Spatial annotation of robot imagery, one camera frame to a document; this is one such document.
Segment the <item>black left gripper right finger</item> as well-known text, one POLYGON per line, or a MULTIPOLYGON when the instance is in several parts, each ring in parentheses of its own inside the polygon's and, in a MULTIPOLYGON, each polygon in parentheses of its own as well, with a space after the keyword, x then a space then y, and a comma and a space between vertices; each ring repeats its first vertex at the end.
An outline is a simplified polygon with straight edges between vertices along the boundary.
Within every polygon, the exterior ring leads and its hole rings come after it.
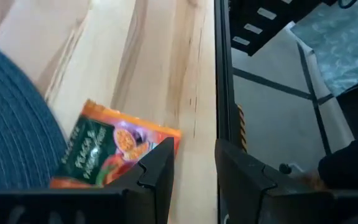
POLYGON ((215 145, 231 224, 358 224, 358 191, 317 191, 224 139, 215 145))

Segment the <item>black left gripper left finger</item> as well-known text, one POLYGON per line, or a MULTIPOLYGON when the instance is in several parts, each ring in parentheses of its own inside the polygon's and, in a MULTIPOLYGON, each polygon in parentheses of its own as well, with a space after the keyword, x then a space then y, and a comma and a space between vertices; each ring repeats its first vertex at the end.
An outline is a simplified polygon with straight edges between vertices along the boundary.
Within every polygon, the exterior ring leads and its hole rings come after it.
POLYGON ((167 224, 174 139, 104 188, 0 192, 0 224, 167 224))

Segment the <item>round dark blue woven placemat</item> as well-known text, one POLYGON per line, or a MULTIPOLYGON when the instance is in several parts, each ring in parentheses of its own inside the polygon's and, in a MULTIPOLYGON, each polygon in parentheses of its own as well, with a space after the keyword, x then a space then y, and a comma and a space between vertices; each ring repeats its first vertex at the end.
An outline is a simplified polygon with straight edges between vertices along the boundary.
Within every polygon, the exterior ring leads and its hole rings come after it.
POLYGON ((0 52, 0 190, 48 187, 65 149, 41 94, 0 52))

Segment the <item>yellow black warning sticker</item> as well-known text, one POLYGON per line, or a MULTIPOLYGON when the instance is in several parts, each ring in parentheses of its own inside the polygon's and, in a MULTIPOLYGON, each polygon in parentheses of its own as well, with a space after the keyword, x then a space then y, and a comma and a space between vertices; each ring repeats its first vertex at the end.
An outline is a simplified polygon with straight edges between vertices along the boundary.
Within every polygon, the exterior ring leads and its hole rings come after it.
POLYGON ((242 106, 240 104, 237 104, 237 108, 239 111, 240 137, 241 137, 242 149, 245 152, 247 152, 246 123, 245 123, 245 118, 244 118, 244 112, 243 112, 242 106))

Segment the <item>red Ahmad peach tea packet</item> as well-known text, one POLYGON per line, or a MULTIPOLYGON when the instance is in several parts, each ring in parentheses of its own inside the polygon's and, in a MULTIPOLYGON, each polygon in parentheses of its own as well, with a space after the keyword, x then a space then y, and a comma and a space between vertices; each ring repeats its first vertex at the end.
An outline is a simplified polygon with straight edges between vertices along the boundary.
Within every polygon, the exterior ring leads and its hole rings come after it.
POLYGON ((50 187, 104 187, 166 138, 173 138, 173 147, 178 149, 181 131, 88 100, 70 134, 50 187))

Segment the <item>black panel with white strips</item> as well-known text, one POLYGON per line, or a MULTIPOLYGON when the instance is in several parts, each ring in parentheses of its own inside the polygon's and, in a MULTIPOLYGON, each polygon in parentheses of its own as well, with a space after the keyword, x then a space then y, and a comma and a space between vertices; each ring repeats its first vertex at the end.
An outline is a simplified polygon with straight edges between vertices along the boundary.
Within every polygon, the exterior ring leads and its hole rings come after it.
POLYGON ((231 47, 252 56, 288 23, 298 22, 319 4, 337 0, 230 0, 231 47))

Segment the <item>black aluminium table frame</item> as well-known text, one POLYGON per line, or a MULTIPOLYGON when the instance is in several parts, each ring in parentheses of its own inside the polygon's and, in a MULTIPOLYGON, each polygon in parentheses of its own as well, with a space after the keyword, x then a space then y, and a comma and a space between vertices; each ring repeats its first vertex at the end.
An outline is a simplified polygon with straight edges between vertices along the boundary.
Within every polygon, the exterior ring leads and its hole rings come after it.
POLYGON ((218 174, 218 224, 246 224, 242 201, 242 182, 238 169, 242 138, 239 109, 234 100, 234 85, 229 31, 228 0, 214 0, 216 48, 216 117, 217 140, 214 157, 218 174))

